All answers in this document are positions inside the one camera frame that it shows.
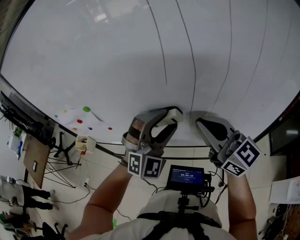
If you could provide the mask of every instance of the chair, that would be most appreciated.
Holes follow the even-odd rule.
[[[61,233],[57,229],[58,223],[54,224],[56,232],[45,222],[43,222],[43,227],[35,227],[35,230],[42,230],[43,231],[43,236],[45,240],[66,240],[65,238],[65,229],[68,227],[67,224],[64,225],[62,228]]]

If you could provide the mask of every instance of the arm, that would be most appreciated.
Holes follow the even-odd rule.
[[[84,208],[81,224],[68,236],[79,240],[93,234],[102,234],[113,229],[113,213],[122,201],[132,175],[119,165],[96,189]]]
[[[256,206],[246,176],[228,179],[229,233],[237,240],[256,240]]]

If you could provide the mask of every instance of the display screen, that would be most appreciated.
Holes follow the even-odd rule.
[[[181,183],[203,184],[202,172],[173,169],[171,181]]]

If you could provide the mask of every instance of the tiled floor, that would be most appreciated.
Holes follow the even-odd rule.
[[[73,140],[74,138],[70,135],[64,135],[65,146],[68,146]],[[117,153],[125,152],[123,146],[105,145],[105,147]],[[247,178],[257,207],[256,222],[257,230],[260,231],[267,219],[271,183],[273,180],[283,179],[285,176],[285,157],[269,157],[269,139],[267,137],[258,143],[258,147],[263,152],[263,156],[247,174]],[[208,151],[208,148],[166,148],[165,156],[185,158],[207,157]],[[78,158],[79,152],[76,150],[73,151],[73,153],[71,153],[71,161],[77,162]],[[57,193],[56,199],[59,201],[68,203],[75,201],[88,194],[88,190],[83,186],[87,177],[90,178],[89,185],[92,188],[96,188],[118,165],[118,161],[116,158],[96,150],[94,154],[86,154],[81,160],[81,164],[82,166],[77,169],[71,168],[61,172],[62,176],[76,186],[76,188],[66,187],[45,179],[43,189],[55,189]],[[157,187],[165,186],[171,164],[203,167],[205,172],[216,170],[215,166],[210,163],[209,160],[168,160],[160,178],[150,182],[154,183]],[[57,165],[56,167],[58,169],[63,168],[61,165]],[[53,175],[50,176],[50,174],[48,174],[48,177],[57,180]],[[211,197],[213,202],[215,202],[222,189],[218,184],[218,176],[212,177],[212,185],[216,188]],[[153,186],[149,186],[141,179],[133,177],[119,207],[120,213],[129,216],[131,219],[135,218],[139,210],[147,203],[153,191]],[[64,225],[67,223],[69,226],[67,232],[69,232],[80,224],[84,206],[90,196],[91,194],[89,194],[87,198],[72,204],[57,203],[60,211],[35,211],[30,209],[29,213],[37,225],[41,225],[42,221],[46,221],[48,224],[59,222],[61,225]],[[228,230],[227,191],[222,194],[217,206],[223,228]],[[121,216],[117,212],[114,214],[114,218],[117,219],[118,225],[129,221],[128,218]]]

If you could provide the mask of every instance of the person standing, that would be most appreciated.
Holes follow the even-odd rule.
[[[7,177],[0,176],[0,198],[5,199],[12,205],[21,205],[25,208],[40,208],[45,210],[59,210],[56,205],[38,202],[34,200],[33,196],[39,196],[44,199],[54,196],[55,190],[50,192],[44,190],[37,190],[26,187],[17,183],[7,181]]]

